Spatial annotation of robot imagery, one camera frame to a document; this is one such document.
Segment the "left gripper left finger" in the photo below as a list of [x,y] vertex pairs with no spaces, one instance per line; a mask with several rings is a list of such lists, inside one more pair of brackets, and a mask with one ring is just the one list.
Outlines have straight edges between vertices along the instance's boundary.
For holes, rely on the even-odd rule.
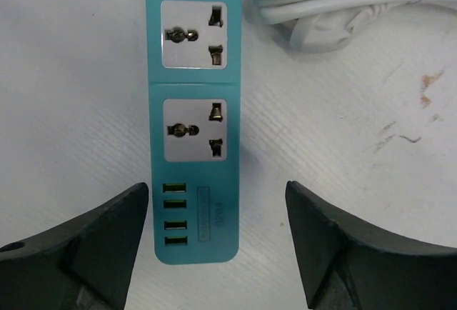
[[1,248],[2,309],[123,309],[149,189],[138,183],[58,226]]

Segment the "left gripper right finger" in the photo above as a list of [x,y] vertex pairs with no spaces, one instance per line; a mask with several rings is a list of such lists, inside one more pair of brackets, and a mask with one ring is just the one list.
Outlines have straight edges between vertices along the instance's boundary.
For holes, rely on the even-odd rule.
[[286,208],[309,309],[455,309],[456,249],[408,238],[297,181]]

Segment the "teal power strip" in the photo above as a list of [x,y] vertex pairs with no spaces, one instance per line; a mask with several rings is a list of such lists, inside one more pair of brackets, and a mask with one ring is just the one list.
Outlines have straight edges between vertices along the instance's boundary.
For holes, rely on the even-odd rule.
[[146,0],[154,247],[165,264],[239,248],[242,0]]

